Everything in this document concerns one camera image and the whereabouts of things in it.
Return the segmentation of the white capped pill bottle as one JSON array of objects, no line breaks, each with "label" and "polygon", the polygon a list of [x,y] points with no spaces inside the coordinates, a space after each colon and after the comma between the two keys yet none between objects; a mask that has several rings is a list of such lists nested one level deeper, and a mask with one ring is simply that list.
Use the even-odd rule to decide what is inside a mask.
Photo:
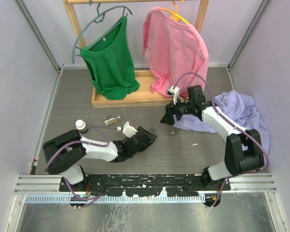
[{"label": "white capped pill bottle", "polygon": [[86,125],[85,121],[79,119],[75,122],[75,127],[76,129],[81,133],[81,134],[85,134],[88,132],[89,128]]}]

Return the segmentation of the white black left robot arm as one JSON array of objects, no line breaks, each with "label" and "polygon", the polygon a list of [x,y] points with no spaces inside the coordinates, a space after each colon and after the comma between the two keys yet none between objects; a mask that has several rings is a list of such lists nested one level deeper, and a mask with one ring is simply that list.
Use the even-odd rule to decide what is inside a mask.
[{"label": "white black left robot arm", "polygon": [[44,143],[45,171],[59,174],[68,181],[75,191],[87,187],[85,172],[78,165],[81,159],[96,159],[106,162],[125,162],[135,154],[149,148],[157,136],[143,127],[135,128],[126,122],[116,131],[125,135],[123,140],[99,142],[88,139],[78,130],[70,130]]}]

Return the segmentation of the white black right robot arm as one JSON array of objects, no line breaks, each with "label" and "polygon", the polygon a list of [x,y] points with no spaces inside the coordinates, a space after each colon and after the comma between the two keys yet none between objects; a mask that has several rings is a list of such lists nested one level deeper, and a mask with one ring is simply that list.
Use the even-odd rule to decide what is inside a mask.
[{"label": "white black right robot arm", "polygon": [[184,115],[196,116],[209,124],[225,141],[224,159],[218,164],[204,168],[202,184],[214,190],[227,177],[266,170],[269,158],[261,145],[256,129],[247,130],[227,117],[213,101],[207,101],[200,85],[188,87],[188,99],[181,101],[179,88],[171,86],[167,93],[172,101],[165,106],[162,124],[174,125]]}]

